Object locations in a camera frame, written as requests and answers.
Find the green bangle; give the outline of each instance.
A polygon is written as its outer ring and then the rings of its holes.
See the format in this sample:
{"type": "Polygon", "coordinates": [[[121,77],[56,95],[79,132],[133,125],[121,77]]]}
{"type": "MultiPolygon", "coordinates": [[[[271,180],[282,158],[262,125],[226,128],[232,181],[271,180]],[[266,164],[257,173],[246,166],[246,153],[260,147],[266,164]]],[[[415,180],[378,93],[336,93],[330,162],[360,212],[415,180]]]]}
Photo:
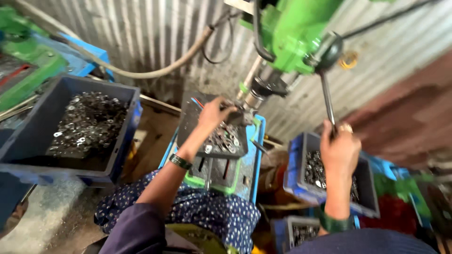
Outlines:
{"type": "Polygon", "coordinates": [[[176,166],[179,166],[185,170],[190,170],[190,168],[192,168],[192,166],[193,166],[193,164],[189,163],[185,159],[180,158],[176,154],[171,155],[171,157],[169,158],[169,161],[171,161],[176,166]]]}
{"type": "Polygon", "coordinates": [[[353,228],[350,218],[345,220],[336,220],[325,213],[325,203],[320,205],[320,225],[329,233],[339,233],[353,228]]]}

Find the plastic crate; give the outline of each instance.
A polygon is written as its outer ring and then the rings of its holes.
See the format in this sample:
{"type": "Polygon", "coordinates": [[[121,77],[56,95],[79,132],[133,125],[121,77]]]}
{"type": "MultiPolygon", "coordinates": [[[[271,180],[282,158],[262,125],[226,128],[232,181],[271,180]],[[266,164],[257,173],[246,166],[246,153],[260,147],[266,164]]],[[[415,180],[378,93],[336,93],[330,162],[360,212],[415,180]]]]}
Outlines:
{"type": "Polygon", "coordinates": [[[313,226],[320,227],[320,220],[311,217],[301,217],[301,216],[288,216],[286,219],[286,251],[291,250],[295,247],[295,240],[293,238],[293,226],[313,226]]]}
{"type": "MultiPolygon", "coordinates": [[[[285,190],[309,202],[322,203],[326,191],[305,182],[306,154],[320,150],[320,137],[315,133],[304,132],[293,139],[289,146],[289,165],[285,173],[285,190]]],[[[354,176],[358,186],[359,201],[350,203],[352,214],[379,217],[377,194],[373,173],[366,158],[360,156],[354,176]]]]}
{"type": "Polygon", "coordinates": [[[14,131],[0,150],[0,171],[9,172],[28,183],[52,183],[54,178],[79,177],[87,185],[102,187],[115,183],[122,171],[130,144],[141,117],[140,90],[136,87],[61,75],[51,81],[46,93],[36,103],[23,124],[14,131]],[[83,92],[102,92],[129,103],[126,119],[118,138],[104,156],[73,159],[58,166],[29,162],[46,154],[71,98],[83,92]]]}

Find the pile of metal pieces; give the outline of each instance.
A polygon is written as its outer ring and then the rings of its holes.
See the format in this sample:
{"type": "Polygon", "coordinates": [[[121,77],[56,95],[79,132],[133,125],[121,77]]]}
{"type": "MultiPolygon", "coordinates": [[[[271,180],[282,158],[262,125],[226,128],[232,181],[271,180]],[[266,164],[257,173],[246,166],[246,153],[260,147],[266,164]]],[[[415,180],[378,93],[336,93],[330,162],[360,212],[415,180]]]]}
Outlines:
{"type": "Polygon", "coordinates": [[[127,103],[101,92],[83,93],[66,107],[47,155],[85,158],[115,142],[127,114],[127,103]]]}
{"type": "Polygon", "coordinates": [[[204,142],[204,152],[206,154],[210,154],[212,151],[236,153],[240,146],[237,130],[235,126],[222,123],[204,142]]]}
{"type": "Polygon", "coordinates": [[[304,241],[317,236],[320,227],[318,226],[292,226],[294,247],[301,245],[304,241]]]}
{"type": "MultiPolygon", "coordinates": [[[[306,154],[305,182],[326,190],[325,168],[320,159],[319,151],[308,152],[306,154]]],[[[353,202],[359,201],[355,176],[352,177],[350,200],[353,202]]]]}

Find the red wire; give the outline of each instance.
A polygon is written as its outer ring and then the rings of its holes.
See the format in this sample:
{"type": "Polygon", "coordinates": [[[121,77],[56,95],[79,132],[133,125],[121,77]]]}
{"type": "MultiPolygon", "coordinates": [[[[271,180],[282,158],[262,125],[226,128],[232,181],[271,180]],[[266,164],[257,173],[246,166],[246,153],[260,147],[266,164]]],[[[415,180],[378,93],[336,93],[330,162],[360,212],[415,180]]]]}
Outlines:
{"type": "Polygon", "coordinates": [[[195,97],[192,98],[195,99],[195,101],[199,104],[199,106],[201,106],[201,108],[204,108],[204,105],[202,105],[195,97]]]}

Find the black cable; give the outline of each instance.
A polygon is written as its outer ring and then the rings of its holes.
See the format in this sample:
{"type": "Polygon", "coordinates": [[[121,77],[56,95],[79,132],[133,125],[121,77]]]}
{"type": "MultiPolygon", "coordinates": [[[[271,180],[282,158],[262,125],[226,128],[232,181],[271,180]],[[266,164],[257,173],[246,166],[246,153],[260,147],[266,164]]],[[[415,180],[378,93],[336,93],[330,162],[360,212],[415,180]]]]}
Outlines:
{"type": "Polygon", "coordinates": [[[398,18],[400,16],[408,14],[409,12],[414,11],[414,10],[424,6],[424,5],[436,4],[439,1],[442,1],[442,0],[426,0],[426,1],[423,1],[423,2],[420,2],[420,3],[416,3],[416,4],[406,8],[404,10],[398,11],[398,12],[392,14],[392,15],[389,15],[389,16],[383,17],[381,19],[378,19],[372,24],[366,25],[366,26],[364,26],[362,28],[358,28],[358,29],[356,29],[354,31],[351,31],[351,32],[347,32],[345,35],[342,36],[342,39],[344,39],[344,40],[345,39],[349,39],[349,38],[351,38],[351,37],[353,37],[355,35],[358,35],[358,34],[361,34],[361,33],[365,33],[365,32],[367,32],[370,29],[373,29],[373,28],[375,28],[375,27],[377,27],[379,25],[382,25],[382,24],[384,24],[384,23],[386,23],[388,21],[391,21],[391,20],[396,19],[396,18],[398,18]]]}
{"type": "Polygon", "coordinates": [[[254,45],[256,46],[257,53],[265,60],[273,63],[276,56],[270,53],[262,42],[262,36],[260,32],[260,0],[254,1],[254,14],[253,14],[253,34],[254,34],[254,45]]]}
{"type": "Polygon", "coordinates": [[[225,57],[224,57],[223,59],[221,59],[221,60],[219,60],[219,61],[214,61],[214,60],[210,59],[210,58],[207,56],[207,53],[206,53],[206,47],[205,47],[205,46],[206,46],[206,44],[207,44],[208,41],[202,46],[202,48],[201,48],[202,55],[204,56],[204,58],[205,58],[209,63],[211,63],[211,64],[220,64],[220,63],[224,63],[224,62],[226,62],[226,61],[229,59],[229,57],[231,56],[231,54],[232,54],[232,48],[233,48],[233,46],[234,46],[234,28],[233,28],[233,25],[232,25],[231,18],[235,18],[235,17],[237,17],[237,16],[239,16],[239,15],[240,15],[240,12],[235,13],[235,14],[231,14],[231,11],[228,10],[228,11],[225,12],[223,15],[221,15],[220,18],[219,18],[214,24],[209,25],[210,28],[215,29],[215,28],[219,27],[223,22],[227,21],[227,22],[229,23],[229,32],[230,32],[230,33],[229,33],[229,43],[230,43],[230,47],[229,47],[229,50],[228,50],[228,52],[226,53],[226,55],[225,55],[225,57]]]}
{"type": "Polygon", "coordinates": [[[230,43],[230,47],[229,47],[229,50],[228,50],[228,52],[226,53],[226,55],[225,55],[225,57],[223,58],[223,59],[221,59],[221,60],[219,60],[219,61],[214,61],[214,60],[212,60],[212,59],[210,59],[209,57],[207,57],[207,54],[206,54],[206,44],[207,44],[207,42],[202,46],[202,48],[201,48],[201,52],[202,52],[202,55],[204,56],[204,58],[209,62],[209,63],[211,63],[211,64],[220,64],[220,63],[224,63],[225,61],[227,61],[228,59],[229,59],[229,57],[231,56],[231,54],[232,54],[232,47],[234,46],[234,28],[232,27],[232,22],[231,22],[231,19],[228,19],[228,22],[229,22],[229,31],[230,31],[230,33],[229,33],[229,43],[230,43]]]}

